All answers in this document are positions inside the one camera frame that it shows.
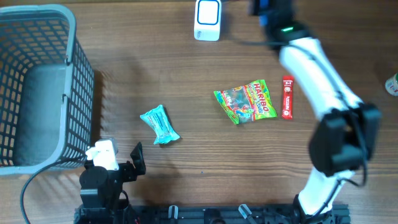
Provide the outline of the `Haribo gummy candy bag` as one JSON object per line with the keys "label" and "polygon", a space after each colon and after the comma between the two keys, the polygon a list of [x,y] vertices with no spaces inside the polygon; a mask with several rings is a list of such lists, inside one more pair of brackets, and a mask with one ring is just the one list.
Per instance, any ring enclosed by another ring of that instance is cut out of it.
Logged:
{"label": "Haribo gummy candy bag", "polygon": [[234,124],[277,117],[265,80],[213,93]]}

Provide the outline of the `green lid small jar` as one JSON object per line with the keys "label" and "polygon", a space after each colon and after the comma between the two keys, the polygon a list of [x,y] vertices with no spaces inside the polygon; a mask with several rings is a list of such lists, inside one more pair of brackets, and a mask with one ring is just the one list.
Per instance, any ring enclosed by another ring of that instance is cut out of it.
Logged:
{"label": "green lid small jar", "polygon": [[385,89],[392,96],[398,96],[397,76],[398,73],[394,74],[385,82]]}

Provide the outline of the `teal tissue packet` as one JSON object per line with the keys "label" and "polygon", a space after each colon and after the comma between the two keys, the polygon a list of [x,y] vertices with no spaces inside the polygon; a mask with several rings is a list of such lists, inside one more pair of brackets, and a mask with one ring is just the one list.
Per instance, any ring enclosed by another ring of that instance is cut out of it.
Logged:
{"label": "teal tissue packet", "polygon": [[170,141],[180,139],[180,136],[174,131],[163,105],[140,115],[140,119],[149,125],[156,134],[154,144],[168,144]]}

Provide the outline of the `red Nescafe stick sachet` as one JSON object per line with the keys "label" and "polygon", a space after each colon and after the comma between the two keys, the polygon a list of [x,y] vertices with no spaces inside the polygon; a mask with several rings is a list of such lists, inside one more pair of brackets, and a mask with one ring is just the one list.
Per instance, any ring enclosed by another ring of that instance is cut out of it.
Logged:
{"label": "red Nescafe stick sachet", "polygon": [[283,84],[282,118],[293,119],[294,77],[284,76],[282,84]]}

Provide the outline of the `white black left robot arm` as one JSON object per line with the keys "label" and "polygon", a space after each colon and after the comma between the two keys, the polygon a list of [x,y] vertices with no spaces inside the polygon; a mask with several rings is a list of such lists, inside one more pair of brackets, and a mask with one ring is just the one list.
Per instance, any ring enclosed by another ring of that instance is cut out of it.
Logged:
{"label": "white black left robot arm", "polygon": [[114,139],[103,139],[86,151],[85,170],[81,173],[82,204],[75,210],[75,223],[131,223],[139,224],[123,184],[134,182],[146,173],[146,165],[139,142],[130,153],[132,161],[118,163]]}

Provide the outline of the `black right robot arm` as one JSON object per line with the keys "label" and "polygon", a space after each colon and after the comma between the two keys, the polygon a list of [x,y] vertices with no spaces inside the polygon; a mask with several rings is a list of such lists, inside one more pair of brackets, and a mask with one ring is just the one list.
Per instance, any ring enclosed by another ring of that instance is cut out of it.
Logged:
{"label": "black right robot arm", "polygon": [[320,222],[345,183],[364,187],[381,112],[346,85],[313,32],[294,16],[292,1],[251,1],[280,64],[294,76],[318,120],[308,150],[313,169],[294,198],[292,223]]}

